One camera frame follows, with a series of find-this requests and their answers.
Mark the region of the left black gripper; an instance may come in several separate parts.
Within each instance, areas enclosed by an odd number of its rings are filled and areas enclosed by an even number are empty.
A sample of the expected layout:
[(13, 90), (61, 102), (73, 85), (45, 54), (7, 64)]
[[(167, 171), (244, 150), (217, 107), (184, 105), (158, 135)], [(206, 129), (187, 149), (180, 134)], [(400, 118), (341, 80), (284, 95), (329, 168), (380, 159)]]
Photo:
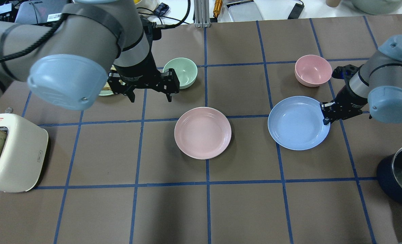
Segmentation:
[(180, 93), (180, 82), (173, 68), (157, 69), (152, 53), (139, 61), (120, 55), (113, 63), (120, 77), (108, 77), (107, 83), (114, 94), (127, 96), (131, 103), (135, 102), (135, 87), (148, 88), (164, 93), (167, 101)]

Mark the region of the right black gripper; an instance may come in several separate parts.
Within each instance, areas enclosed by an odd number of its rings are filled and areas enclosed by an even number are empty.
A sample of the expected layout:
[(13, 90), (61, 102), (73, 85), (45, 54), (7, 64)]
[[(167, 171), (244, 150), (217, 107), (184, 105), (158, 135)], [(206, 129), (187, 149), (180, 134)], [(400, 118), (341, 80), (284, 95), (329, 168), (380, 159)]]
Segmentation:
[(357, 95), (350, 85), (344, 85), (333, 102), (322, 102), (323, 125), (332, 124), (339, 119), (349, 119), (361, 115), (368, 99)]

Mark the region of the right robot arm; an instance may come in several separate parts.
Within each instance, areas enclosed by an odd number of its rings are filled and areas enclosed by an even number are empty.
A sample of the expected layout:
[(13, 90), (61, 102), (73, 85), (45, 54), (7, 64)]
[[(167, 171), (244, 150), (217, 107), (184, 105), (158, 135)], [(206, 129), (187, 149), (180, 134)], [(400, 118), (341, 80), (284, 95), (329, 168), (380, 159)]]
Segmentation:
[(325, 125), (359, 116), (365, 105), (379, 122), (402, 123), (402, 35), (388, 38), (363, 65), (338, 66), (331, 76), (345, 85), (321, 103)]

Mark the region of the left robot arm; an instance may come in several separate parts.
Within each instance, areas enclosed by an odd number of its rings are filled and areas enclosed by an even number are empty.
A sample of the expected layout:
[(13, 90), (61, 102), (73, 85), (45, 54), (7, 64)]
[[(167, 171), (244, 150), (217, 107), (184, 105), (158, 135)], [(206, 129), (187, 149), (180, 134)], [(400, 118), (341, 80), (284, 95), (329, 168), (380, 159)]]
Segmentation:
[(132, 0), (76, 0), (51, 27), (0, 21), (0, 98), (19, 81), (48, 103), (86, 110), (110, 81), (131, 102), (135, 89), (170, 102), (179, 80), (172, 68), (157, 69), (152, 43), (174, 27), (150, 22)]

